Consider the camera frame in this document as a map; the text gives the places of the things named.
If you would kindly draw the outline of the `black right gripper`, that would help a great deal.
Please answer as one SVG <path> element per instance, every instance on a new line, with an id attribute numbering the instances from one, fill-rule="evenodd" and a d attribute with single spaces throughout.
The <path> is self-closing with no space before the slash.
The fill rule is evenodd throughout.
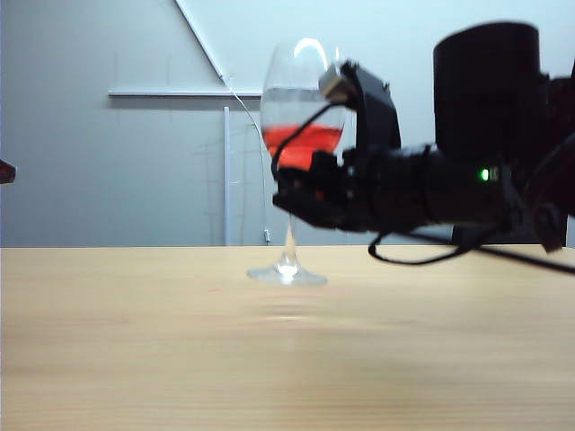
<path id="1" fill-rule="evenodd" d="M 360 166 L 357 148 L 343 152 L 345 180 L 306 184 L 338 174 L 334 154 L 324 151 L 281 157 L 273 204 L 311 226 L 354 233 L 407 233 L 432 224 L 423 185 L 431 145 L 371 154 Z"/>

